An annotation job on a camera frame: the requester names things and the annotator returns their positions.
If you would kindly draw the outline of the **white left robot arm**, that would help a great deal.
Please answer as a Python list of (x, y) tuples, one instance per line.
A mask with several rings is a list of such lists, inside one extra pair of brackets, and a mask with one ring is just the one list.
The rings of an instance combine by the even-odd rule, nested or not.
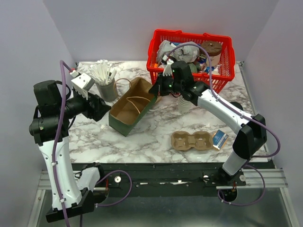
[(96, 162), (85, 165), (75, 179), (69, 149), (70, 119), (82, 114), (98, 122), (111, 109), (98, 95), (84, 98), (75, 89), (65, 87), (62, 98), (60, 81), (47, 80), (34, 85), (37, 100), (29, 132), (42, 153), (52, 190), (52, 207), (47, 222), (55, 222), (93, 212), (97, 203), (106, 199), (105, 192), (94, 187), (105, 181), (104, 169)]

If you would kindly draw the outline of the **single brown cup carrier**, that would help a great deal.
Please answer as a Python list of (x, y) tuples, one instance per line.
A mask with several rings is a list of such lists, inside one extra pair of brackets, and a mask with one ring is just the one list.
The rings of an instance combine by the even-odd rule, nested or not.
[(171, 146), (178, 151), (210, 150), (213, 148), (213, 137), (206, 131), (196, 131), (192, 134), (186, 131), (175, 131), (171, 135)]

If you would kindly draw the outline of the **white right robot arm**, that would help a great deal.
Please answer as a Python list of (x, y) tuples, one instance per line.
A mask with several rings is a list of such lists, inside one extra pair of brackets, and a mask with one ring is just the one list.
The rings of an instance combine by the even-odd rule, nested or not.
[(186, 101), (206, 109), (232, 129), (236, 134), (233, 151), (217, 173), (218, 181), (223, 185), (233, 182), (239, 170), (267, 141), (262, 115), (244, 112), (221, 98), (206, 83), (195, 81), (190, 66), (184, 61), (167, 64), (149, 93), (155, 96), (179, 93)]

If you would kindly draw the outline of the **black plastic cup lid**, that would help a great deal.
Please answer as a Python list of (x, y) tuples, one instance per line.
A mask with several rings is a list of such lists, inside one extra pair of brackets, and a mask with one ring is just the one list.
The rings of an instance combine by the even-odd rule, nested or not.
[(230, 104), (232, 104), (233, 106), (237, 107), (238, 109), (243, 111), (243, 107), (240, 103), (238, 102), (230, 102)]

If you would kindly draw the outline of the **brown green paper bag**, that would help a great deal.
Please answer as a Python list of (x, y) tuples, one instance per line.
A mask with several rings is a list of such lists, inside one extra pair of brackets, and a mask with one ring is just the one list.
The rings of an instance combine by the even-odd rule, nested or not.
[(128, 82), (128, 91), (118, 97), (108, 114), (109, 126), (125, 137), (157, 102), (149, 93), (152, 84), (146, 79), (137, 77)]

